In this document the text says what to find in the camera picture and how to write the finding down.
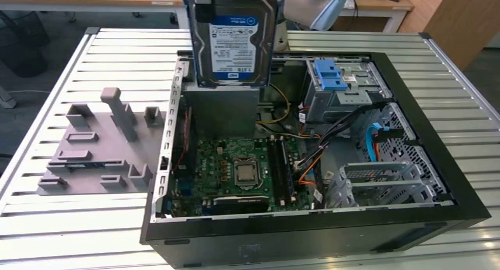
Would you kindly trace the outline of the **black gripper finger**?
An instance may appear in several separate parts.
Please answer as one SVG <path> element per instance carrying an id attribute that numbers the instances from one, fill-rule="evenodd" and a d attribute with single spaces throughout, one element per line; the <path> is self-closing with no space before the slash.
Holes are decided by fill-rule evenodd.
<path id="1" fill-rule="evenodd" d="M 193 0 L 193 3 L 197 22 L 209 23 L 214 17 L 214 0 Z"/>

